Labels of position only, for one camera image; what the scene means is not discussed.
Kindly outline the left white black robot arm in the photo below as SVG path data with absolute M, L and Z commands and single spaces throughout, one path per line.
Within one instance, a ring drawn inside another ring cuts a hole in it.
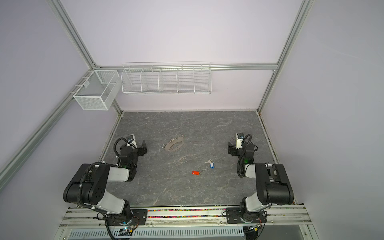
M 134 135 L 118 138 L 114 143 L 116 164 L 95 162 L 82 164 L 64 190 L 66 203 L 90 209 L 103 216 L 108 226 L 144 225 L 146 210 L 132 210 L 129 201 L 109 193 L 109 182 L 132 182 L 137 174 L 139 157 L 148 153 L 146 142 L 137 145 Z

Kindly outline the metal keyring with shoe plate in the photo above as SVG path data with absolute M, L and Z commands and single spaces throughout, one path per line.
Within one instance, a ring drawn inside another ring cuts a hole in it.
M 166 145 L 163 145 L 163 150 L 172 153 L 182 148 L 184 144 L 184 136 L 179 136 L 177 138 L 172 139 Z

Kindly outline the white mesh box basket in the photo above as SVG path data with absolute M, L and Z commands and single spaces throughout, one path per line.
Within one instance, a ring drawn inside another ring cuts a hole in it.
M 94 70 L 74 93 L 83 110 L 107 111 L 122 87 L 118 71 Z

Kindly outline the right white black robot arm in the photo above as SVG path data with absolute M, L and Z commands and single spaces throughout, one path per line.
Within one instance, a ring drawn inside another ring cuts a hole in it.
M 266 218 L 265 209 L 274 204 L 283 206 L 294 202 L 294 192 L 284 165 L 255 163 L 257 150 L 250 134 L 237 133 L 236 142 L 228 145 L 228 153 L 238 158 L 238 177 L 254 179 L 256 183 L 256 192 L 243 198 L 238 216 L 233 218 L 247 224 L 262 223 Z

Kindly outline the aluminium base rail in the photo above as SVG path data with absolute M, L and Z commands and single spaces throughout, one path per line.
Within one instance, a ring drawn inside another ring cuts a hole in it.
M 114 219 L 109 226 L 117 228 L 134 225 L 140 228 L 160 228 L 312 224 L 309 213 L 303 205 L 274 205 L 265 209 L 255 220 L 240 217 L 237 206 L 138 207 L 132 211 L 134 213 L 132 220 Z

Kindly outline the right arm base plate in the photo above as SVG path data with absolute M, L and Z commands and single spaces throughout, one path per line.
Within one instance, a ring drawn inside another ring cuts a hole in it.
M 264 224 L 267 222 L 265 211 L 249 212 L 240 207 L 226 208 L 224 216 L 228 224 Z

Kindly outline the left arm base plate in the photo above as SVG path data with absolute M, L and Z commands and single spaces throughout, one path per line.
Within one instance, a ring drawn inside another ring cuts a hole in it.
M 110 215 L 107 217 L 109 226 L 143 226 L 146 224 L 148 209 L 131 209 L 127 215 Z

